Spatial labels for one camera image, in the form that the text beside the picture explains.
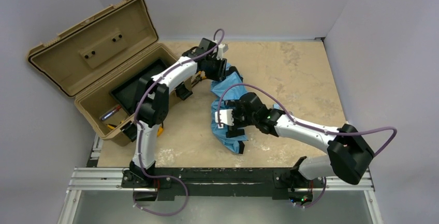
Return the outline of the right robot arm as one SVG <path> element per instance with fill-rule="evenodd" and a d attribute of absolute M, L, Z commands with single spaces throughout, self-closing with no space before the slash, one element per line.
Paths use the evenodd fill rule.
<path fill-rule="evenodd" d="M 327 176 L 357 185 L 375 157 L 352 125 L 337 128 L 307 122 L 285 110 L 268 108 L 253 92 L 238 100 L 226 100 L 225 105 L 228 108 L 216 111 L 214 116 L 218 125 L 227 127 L 229 137 L 242 135 L 244 127 L 254 126 L 264 134 L 300 141 L 325 153 L 315 158 L 301 157 L 285 177 L 279 177 L 292 186 Z"/>

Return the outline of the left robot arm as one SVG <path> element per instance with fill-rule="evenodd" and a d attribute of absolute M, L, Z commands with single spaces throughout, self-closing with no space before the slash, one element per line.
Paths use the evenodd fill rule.
<path fill-rule="evenodd" d="M 170 95 L 187 99 L 192 91 L 184 81 L 198 72 L 208 79 L 222 81 L 226 78 L 227 46 L 218 40 L 202 39 L 196 47 L 184 52 L 168 68 L 156 66 L 131 80 L 129 86 L 120 86 L 114 92 L 122 108 L 133 114 L 136 132 L 136 150 L 127 170 L 123 170 L 123 188 L 153 187 L 161 179 L 155 172 L 155 148 L 158 130 L 169 112 Z"/>

